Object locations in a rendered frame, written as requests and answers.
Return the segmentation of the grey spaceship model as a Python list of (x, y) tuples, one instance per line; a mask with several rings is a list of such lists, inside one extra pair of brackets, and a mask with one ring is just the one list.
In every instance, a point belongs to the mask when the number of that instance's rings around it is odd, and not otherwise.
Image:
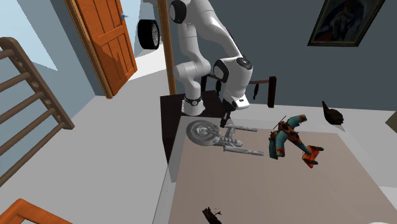
[(188, 124), (186, 135), (191, 142), (199, 146), (221, 146), (223, 151), (264, 156), (264, 152), (262, 151), (242, 148), (243, 142), (233, 138), (236, 130), (257, 132), (257, 129), (233, 124), (226, 124), (225, 128), (227, 128), (227, 130), (223, 136), (218, 125), (207, 120), (196, 120)]

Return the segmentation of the dark robot stand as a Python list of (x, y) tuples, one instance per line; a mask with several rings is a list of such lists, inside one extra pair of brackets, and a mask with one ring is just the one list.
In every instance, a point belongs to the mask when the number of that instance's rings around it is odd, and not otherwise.
[[(180, 118), (185, 115), (181, 112), (184, 98), (185, 94), (160, 97), (162, 141), (167, 162), (169, 162), (172, 153)], [(225, 110), (215, 90), (205, 91), (202, 94), (202, 99), (204, 100), (205, 110), (200, 116), (209, 118), (221, 118), (223, 116)]]

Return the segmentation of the teal and orange toy aircraft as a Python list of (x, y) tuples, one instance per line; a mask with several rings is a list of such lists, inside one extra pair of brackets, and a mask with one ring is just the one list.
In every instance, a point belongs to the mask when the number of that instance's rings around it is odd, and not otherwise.
[(303, 151), (302, 160), (310, 167), (313, 168), (318, 164), (316, 157), (320, 151), (324, 149), (319, 146), (304, 145), (300, 139), (299, 133), (295, 131), (302, 122), (306, 122), (307, 117), (305, 115), (296, 115), (290, 117), (286, 122), (281, 120), (277, 124), (277, 130), (270, 133), (269, 137), (269, 157), (278, 159), (279, 157), (285, 157), (285, 142), (288, 140), (293, 143), (296, 147)]

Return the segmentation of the dark brown pointed object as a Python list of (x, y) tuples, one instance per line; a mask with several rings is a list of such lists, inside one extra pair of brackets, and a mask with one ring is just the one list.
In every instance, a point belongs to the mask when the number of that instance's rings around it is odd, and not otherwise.
[(331, 125), (342, 125), (344, 117), (341, 112), (336, 109), (330, 109), (324, 101), (322, 101), (323, 113), (325, 120)]

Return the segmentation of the black car tyre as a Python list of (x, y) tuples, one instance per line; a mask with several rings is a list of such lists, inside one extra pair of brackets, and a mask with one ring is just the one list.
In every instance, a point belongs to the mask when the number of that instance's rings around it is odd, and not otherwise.
[(140, 20), (137, 25), (137, 35), (143, 49), (158, 49), (160, 44), (160, 31), (155, 20)]

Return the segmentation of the small dark brown figure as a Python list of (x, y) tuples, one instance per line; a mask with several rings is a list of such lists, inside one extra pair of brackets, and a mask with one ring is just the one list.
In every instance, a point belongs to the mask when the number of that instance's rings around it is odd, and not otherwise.
[(222, 222), (216, 217), (209, 207), (205, 208), (202, 213), (209, 224), (222, 224)]

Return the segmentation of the orange wooden door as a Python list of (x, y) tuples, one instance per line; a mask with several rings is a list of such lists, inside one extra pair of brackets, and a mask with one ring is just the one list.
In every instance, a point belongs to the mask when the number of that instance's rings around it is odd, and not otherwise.
[(120, 0), (64, 0), (106, 98), (137, 71)]

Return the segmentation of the brown wooden railing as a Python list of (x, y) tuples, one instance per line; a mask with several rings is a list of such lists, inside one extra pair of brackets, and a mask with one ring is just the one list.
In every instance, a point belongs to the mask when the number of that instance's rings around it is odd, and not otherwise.
[(33, 95), (1, 114), (0, 125), (36, 101), (41, 101), (46, 108), (46, 111), (42, 115), (37, 117), (30, 124), (28, 124), (21, 131), (0, 146), (0, 156), (6, 153), (11, 147), (16, 145), (21, 139), (23, 139), (27, 134), (33, 131), (50, 116), (52, 116), (57, 122), (56, 127), (49, 131), (45, 137), (38, 141), (38, 143), (34, 145), (21, 159), (19, 159), (2, 176), (0, 176), (0, 187), (2, 187), (61, 129), (74, 129), (74, 123), (67, 115), (60, 102), (54, 96), (53, 92), (50, 90), (50, 87), (46, 84), (45, 80), (42, 78), (36, 67), (33, 65), (32, 61), (27, 56), (20, 43), (15, 38), (1, 37), (0, 48), (2, 49), (0, 51), (0, 60), (9, 59), (20, 73), (19, 75), (0, 83), (0, 93), (23, 81), (26, 81), (34, 92)]

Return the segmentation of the orange wooden furniture piece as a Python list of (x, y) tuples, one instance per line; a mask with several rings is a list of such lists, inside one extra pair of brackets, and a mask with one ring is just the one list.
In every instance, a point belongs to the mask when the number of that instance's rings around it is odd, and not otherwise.
[(0, 224), (22, 224), (24, 220), (35, 224), (72, 224), (24, 199), (17, 199), (0, 215)]

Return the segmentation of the dark framed wall picture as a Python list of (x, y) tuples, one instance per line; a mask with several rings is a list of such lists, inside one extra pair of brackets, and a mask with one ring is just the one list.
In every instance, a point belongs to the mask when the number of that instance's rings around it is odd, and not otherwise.
[(386, 0), (324, 0), (309, 46), (357, 47)]

